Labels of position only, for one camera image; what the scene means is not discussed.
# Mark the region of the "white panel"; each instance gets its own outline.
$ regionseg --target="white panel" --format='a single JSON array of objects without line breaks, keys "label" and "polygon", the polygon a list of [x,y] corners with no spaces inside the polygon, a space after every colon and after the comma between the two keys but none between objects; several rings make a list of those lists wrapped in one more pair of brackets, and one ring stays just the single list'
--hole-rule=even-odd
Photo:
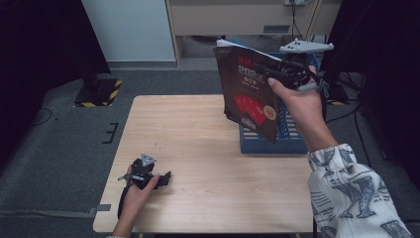
[{"label": "white panel", "polygon": [[175,61],[165,1],[82,2],[107,61]]}]

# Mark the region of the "white patterned sleeve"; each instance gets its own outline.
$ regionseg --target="white patterned sleeve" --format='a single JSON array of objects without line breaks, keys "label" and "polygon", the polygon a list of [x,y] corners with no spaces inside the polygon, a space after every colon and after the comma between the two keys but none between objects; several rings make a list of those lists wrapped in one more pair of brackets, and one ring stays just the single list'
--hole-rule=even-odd
[{"label": "white patterned sleeve", "polygon": [[324,238],[413,237],[382,178],[358,164],[349,145],[311,153],[309,164],[312,209]]}]

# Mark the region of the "book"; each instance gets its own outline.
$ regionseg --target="book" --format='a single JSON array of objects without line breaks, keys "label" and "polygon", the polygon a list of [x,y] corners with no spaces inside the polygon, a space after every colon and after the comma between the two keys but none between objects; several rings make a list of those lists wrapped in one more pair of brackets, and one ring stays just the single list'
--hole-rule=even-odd
[{"label": "book", "polygon": [[276,68],[280,59],[224,40],[213,49],[225,101],[232,120],[275,144],[280,98],[267,82],[261,65]]}]

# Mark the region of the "black and yellow tape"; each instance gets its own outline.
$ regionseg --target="black and yellow tape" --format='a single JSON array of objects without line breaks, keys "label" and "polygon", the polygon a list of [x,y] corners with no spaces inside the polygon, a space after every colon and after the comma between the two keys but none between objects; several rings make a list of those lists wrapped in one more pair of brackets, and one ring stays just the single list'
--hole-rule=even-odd
[{"label": "black and yellow tape", "polygon": [[118,90],[120,89],[120,86],[121,86],[122,82],[123,82],[123,80],[120,80],[120,79],[115,81],[114,88],[113,88],[112,92],[110,93],[108,100],[101,101],[101,102],[92,102],[92,101],[78,102],[78,103],[74,103],[74,106],[75,107],[110,106],[114,102],[114,99],[118,94]]}]

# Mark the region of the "black curtain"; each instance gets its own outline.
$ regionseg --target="black curtain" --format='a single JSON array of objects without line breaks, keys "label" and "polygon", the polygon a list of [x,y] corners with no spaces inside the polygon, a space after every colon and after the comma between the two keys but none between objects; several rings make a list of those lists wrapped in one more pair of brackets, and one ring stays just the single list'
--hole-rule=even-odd
[{"label": "black curtain", "polygon": [[0,172],[47,91],[109,72],[80,0],[0,0]]}]

